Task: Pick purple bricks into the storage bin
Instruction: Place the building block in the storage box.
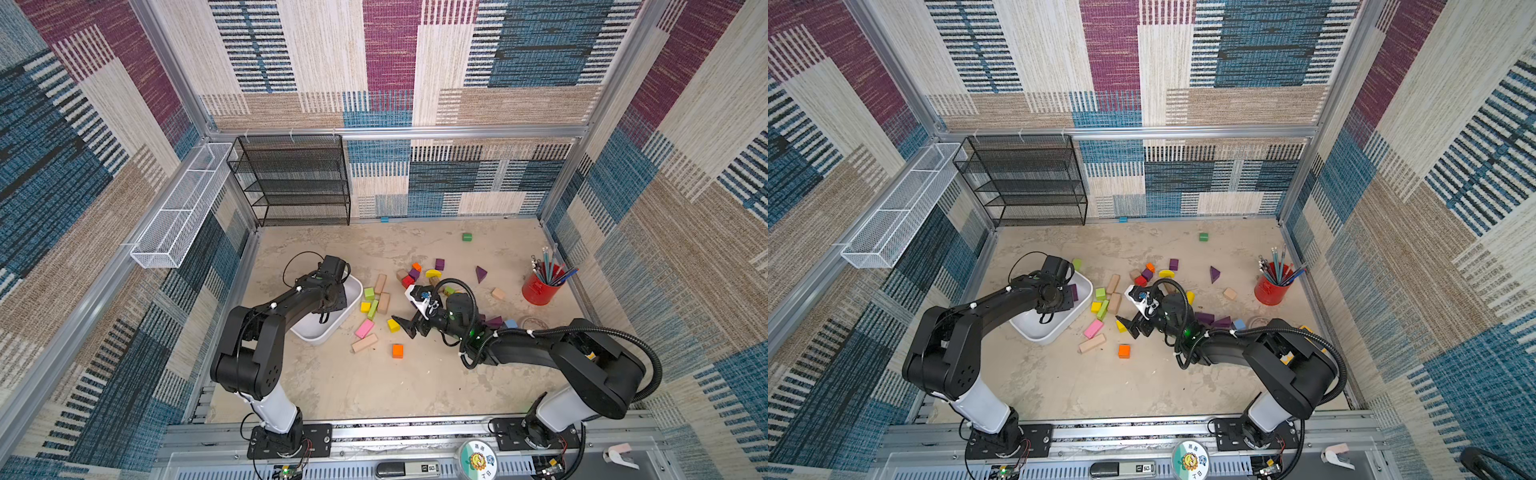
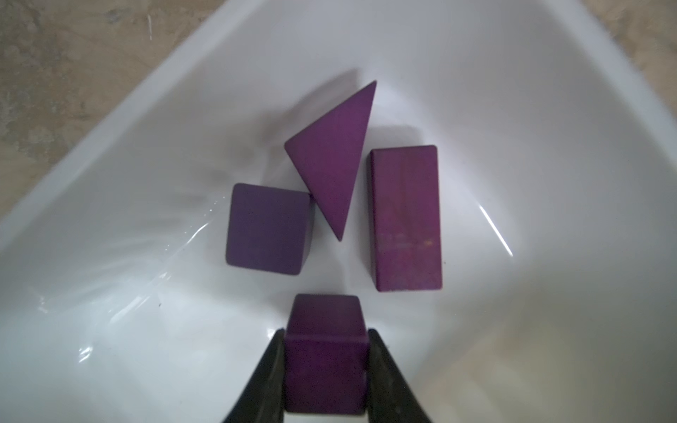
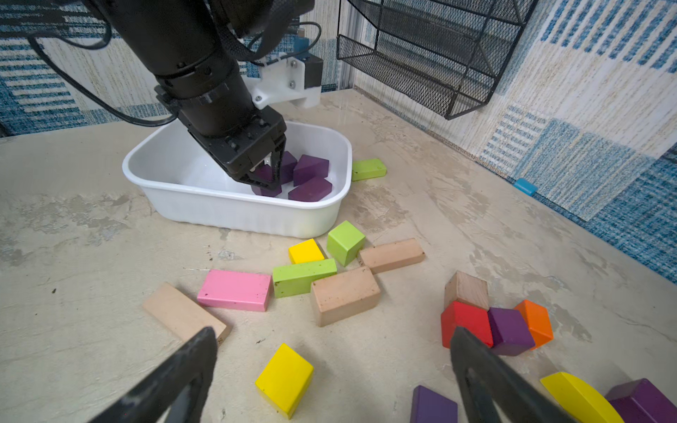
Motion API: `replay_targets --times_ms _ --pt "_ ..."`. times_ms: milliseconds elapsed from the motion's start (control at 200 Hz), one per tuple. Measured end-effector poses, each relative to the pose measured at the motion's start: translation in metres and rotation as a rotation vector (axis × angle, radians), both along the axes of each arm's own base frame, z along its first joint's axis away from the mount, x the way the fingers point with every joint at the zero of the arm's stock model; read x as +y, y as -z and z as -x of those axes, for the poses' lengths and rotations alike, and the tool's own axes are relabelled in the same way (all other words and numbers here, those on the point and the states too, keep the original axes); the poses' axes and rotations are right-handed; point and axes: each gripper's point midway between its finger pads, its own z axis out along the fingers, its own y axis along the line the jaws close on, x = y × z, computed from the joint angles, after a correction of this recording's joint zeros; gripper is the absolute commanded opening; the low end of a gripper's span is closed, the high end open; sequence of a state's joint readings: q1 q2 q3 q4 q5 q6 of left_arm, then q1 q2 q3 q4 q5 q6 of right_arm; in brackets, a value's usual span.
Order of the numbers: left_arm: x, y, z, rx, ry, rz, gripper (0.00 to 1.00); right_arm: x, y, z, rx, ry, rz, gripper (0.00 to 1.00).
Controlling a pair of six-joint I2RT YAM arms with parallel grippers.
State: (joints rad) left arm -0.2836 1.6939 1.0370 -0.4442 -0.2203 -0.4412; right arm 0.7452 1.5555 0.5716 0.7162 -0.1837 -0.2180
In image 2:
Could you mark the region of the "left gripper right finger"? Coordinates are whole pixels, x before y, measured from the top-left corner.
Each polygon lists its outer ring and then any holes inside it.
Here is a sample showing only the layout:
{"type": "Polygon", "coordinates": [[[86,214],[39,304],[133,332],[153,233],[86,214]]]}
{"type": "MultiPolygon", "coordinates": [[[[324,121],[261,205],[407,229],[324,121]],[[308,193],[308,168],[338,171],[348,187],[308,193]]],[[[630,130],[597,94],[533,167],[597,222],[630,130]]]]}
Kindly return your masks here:
{"type": "Polygon", "coordinates": [[[368,422],[430,423],[378,331],[368,329],[368,339],[368,422]]]}

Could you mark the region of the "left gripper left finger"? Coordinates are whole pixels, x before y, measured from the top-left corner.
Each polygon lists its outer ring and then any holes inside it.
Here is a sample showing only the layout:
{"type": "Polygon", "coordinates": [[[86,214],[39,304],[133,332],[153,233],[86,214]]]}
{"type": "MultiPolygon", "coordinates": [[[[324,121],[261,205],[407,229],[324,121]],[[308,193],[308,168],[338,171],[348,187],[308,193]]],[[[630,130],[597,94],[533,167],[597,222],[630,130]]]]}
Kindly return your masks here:
{"type": "Polygon", "coordinates": [[[275,331],[240,398],[223,423],[284,421],[285,331],[275,331]]]}

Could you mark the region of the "purple cube block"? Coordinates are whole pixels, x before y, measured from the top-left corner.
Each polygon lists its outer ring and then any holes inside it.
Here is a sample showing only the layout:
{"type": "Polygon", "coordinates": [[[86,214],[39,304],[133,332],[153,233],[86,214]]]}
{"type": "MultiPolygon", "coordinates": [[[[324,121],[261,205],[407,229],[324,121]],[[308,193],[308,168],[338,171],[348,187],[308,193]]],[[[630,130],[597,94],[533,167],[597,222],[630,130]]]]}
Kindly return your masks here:
{"type": "Polygon", "coordinates": [[[298,294],[285,335],[285,410],[364,414],[369,350],[358,297],[298,294]]]}
{"type": "Polygon", "coordinates": [[[307,192],[238,183],[231,197],[227,264],[298,275],[308,254],[315,202],[307,192]]]}

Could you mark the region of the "white plastic storage bin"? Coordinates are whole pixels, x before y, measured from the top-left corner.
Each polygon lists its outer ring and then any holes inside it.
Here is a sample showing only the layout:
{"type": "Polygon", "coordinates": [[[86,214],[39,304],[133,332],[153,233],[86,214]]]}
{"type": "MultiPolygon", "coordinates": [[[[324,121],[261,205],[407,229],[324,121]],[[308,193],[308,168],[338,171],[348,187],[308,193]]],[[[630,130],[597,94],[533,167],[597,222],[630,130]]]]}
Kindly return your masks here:
{"type": "Polygon", "coordinates": [[[673,422],[676,121],[577,1],[229,1],[1,224],[4,422],[673,422]]]}

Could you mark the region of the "purple rectangular block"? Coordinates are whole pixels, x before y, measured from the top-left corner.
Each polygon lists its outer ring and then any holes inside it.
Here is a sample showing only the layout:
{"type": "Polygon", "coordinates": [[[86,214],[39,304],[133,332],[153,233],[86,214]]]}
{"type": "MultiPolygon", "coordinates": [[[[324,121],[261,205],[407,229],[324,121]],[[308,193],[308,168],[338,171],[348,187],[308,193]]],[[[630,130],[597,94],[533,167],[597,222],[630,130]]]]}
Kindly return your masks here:
{"type": "Polygon", "coordinates": [[[438,151],[374,149],[368,155],[372,272],[379,292],[443,287],[438,151]]]}

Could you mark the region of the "purple half-round block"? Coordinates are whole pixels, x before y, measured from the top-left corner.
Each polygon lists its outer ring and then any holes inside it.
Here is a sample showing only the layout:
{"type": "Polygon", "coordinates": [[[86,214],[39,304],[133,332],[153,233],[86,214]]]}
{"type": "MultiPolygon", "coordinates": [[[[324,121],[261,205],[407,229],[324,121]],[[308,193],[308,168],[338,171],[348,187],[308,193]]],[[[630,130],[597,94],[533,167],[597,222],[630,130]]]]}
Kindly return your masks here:
{"type": "Polygon", "coordinates": [[[284,144],[339,240],[347,225],[376,90],[373,81],[284,144]]]}

